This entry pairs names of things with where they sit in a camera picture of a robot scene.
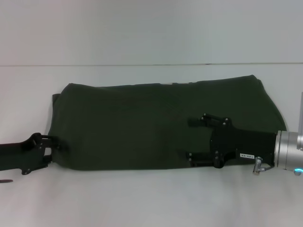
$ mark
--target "dark green cloth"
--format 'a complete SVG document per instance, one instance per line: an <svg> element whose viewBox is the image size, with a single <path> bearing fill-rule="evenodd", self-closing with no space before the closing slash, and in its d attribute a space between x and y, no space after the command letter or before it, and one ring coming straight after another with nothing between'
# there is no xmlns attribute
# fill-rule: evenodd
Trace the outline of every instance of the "dark green cloth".
<svg viewBox="0 0 303 227"><path fill-rule="evenodd" d="M286 130L254 76L189 84L89 87L69 84L54 96L49 135L63 141L58 164L77 170L190 167L182 152L209 152L209 128L188 117L230 117L235 127Z"/></svg>

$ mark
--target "white table surface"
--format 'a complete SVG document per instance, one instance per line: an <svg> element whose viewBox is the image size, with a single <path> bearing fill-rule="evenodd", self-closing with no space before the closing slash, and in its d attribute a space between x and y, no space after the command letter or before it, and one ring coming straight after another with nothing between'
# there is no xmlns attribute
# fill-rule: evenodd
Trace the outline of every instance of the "white table surface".
<svg viewBox="0 0 303 227"><path fill-rule="evenodd" d="M2 227L285 227L303 223L303 176L253 166L1 171Z"/></svg>

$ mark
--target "metal cylinder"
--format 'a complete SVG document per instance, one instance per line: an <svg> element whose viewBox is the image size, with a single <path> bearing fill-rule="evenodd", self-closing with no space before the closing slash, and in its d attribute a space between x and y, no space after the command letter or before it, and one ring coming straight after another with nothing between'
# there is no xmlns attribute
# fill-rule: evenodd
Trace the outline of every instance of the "metal cylinder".
<svg viewBox="0 0 303 227"><path fill-rule="evenodd" d="M303 151L297 149L297 143L297 132L278 132L275 148L275 167L290 171L303 169Z"/></svg>

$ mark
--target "white wall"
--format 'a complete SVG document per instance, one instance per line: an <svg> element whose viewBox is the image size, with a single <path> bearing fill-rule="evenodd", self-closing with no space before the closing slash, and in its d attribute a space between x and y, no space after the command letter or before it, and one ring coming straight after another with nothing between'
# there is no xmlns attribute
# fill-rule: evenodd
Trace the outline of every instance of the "white wall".
<svg viewBox="0 0 303 227"><path fill-rule="evenodd" d="M112 86L254 74L298 128L303 64L299 0L0 0L0 143L46 133L51 95L68 83ZM301 178L221 170L77 172L55 164L1 171L3 226L302 225Z"/></svg>

